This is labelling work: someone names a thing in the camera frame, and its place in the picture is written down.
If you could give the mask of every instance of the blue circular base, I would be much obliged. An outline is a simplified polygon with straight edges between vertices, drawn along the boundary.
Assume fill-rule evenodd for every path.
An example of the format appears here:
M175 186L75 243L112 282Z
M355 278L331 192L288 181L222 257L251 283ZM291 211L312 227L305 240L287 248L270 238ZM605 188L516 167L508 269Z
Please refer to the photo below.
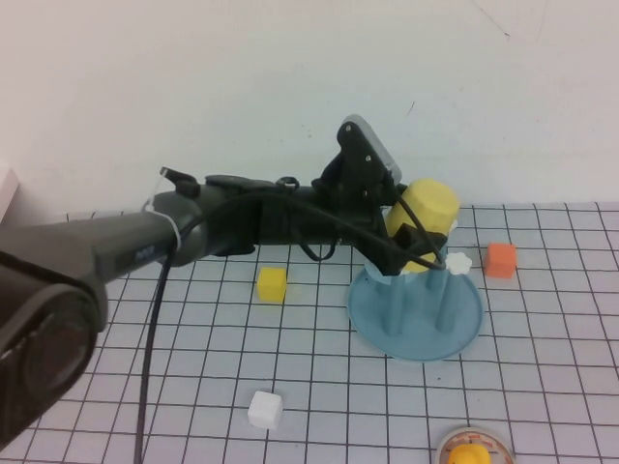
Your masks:
M357 332L389 356L419 362L449 358L475 339L484 318L482 300L471 279L466 275L454 278L461 281L458 295L449 299L457 305L450 333L435 328L441 295L428 290L427 273L406 277L400 333L388 335L383 325L391 285L373 279L366 270L350 285L348 315Z

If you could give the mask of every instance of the yellow cube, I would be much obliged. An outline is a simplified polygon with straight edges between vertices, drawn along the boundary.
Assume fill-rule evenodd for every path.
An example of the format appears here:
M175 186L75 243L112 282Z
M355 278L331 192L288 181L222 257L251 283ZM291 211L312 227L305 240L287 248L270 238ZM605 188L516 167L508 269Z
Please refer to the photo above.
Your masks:
M286 269L262 268L258 276L258 298L266 303L283 303Z

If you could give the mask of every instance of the white star-shaped block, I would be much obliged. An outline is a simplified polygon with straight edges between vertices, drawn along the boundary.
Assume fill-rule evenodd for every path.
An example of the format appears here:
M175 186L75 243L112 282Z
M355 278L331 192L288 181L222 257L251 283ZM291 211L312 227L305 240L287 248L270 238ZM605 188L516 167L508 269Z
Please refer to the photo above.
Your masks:
M452 276L467 275L473 266L473 260L462 252L447 253L445 267Z

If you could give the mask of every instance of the white cube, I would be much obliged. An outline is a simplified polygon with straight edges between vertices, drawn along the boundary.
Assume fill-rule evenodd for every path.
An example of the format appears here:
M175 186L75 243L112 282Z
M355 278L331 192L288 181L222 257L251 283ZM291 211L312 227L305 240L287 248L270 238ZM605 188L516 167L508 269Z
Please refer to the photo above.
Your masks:
M280 423L281 411L283 411L281 396L257 391L253 394L248 418L254 427L275 430Z

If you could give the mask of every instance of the zip tie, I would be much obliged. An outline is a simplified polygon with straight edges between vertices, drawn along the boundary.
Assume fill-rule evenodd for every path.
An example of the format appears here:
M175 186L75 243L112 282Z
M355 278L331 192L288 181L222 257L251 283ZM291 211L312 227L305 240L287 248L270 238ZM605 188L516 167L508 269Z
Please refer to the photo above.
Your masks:
M148 213L152 213L157 216L161 216L162 218L166 218L169 221L170 225L172 226L172 229L174 230L174 236L176 237L176 251L178 251L181 248L181 244L182 244L181 231L178 230L178 225L176 225L176 222L174 221L174 219L168 215L165 215L164 213L155 211L155 209L153 209L153 205L146 205L144 207L144 211L147 211Z
M168 220L168 222L172 226L172 230L174 230L174 236L176 237L176 251L178 251L182 245L181 231L178 230L178 225L176 225L176 222L174 221L172 217L164 213L160 213L159 211L155 211L155 206L153 205L155 203L155 195L157 194L157 191L159 190L159 185L162 183L162 179L165 178L166 173L167 173L167 169L162 168L162 172L160 172L161 175L159 179L157 180L157 183L155 184L155 189L153 190L153 193L151 194L150 198L144 205L144 211L147 211L148 213L152 213L157 216L161 216L162 218L166 218Z

